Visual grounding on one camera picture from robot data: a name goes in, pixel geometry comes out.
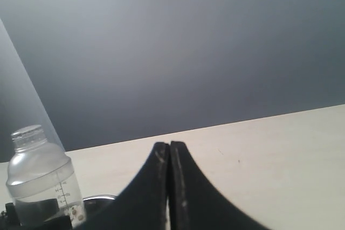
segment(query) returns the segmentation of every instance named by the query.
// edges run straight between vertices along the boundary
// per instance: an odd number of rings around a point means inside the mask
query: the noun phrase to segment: light wood tabletop
[[[117,195],[156,141],[184,141],[213,185],[273,230],[345,229],[345,105],[68,152],[84,197]],[[10,201],[0,164],[0,209]]]

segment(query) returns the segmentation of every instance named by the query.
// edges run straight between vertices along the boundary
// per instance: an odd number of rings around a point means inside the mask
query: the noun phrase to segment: plastic bottle
[[[20,223],[34,226],[69,215],[75,227],[86,213],[71,159],[49,143],[40,125],[12,134],[15,155],[8,165],[6,186]]]

